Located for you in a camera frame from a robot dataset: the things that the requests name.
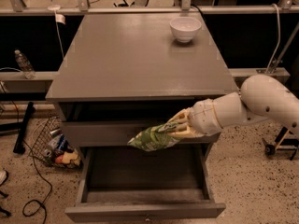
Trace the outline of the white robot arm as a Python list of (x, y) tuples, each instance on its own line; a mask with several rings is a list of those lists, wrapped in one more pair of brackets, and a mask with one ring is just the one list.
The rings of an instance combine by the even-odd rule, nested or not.
[(254, 75), (233, 92), (196, 102), (170, 119), (166, 131), (176, 138), (220, 133), (225, 127), (272, 119), (299, 136), (299, 99), (267, 75)]

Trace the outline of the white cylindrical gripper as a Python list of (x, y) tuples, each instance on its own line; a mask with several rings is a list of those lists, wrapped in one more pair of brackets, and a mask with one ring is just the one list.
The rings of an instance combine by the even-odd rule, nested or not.
[(211, 99), (199, 101), (192, 108), (180, 110), (169, 122), (173, 123), (167, 123), (164, 126), (165, 131), (176, 138), (211, 136), (222, 131)]

